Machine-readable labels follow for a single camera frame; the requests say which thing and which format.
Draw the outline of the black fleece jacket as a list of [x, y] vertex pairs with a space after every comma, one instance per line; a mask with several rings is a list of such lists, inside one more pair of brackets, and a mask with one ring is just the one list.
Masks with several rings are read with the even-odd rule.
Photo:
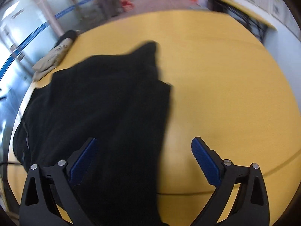
[[157, 170], [171, 87], [159, 79], [156, 52], [149, 41], [55, 72], [33, 91], [14, 134], [25, 170], [55, 165], [96, 140], [83, 177], [70, 185], [95, 225], [162, 225]]

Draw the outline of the beige folded garment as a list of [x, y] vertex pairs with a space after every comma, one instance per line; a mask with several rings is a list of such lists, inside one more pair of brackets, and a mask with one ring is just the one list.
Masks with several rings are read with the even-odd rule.
[[34, 71], [33, 82], [38, 82], [52, 70], [60, 65], [68, 51], [70, 50], [73, 41], [70, 38], [64, 39], [58, 46], [54, 47], [49, 53], [41, 58], [32, 67]]

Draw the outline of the long side table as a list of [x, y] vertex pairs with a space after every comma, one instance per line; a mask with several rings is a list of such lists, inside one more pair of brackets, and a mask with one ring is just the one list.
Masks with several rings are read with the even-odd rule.
[[236, 15], [236, 17], [239, 17], [240, 20], [238, 22], [242, 22], [242, 25], [258, 38], [262, 44], [269, 30], [277, 31], [277, 28], [261, 17], [261, 15], [234, 0], [212, 0], [212, 2], [215, 5], [221, 6], [231, 14]]

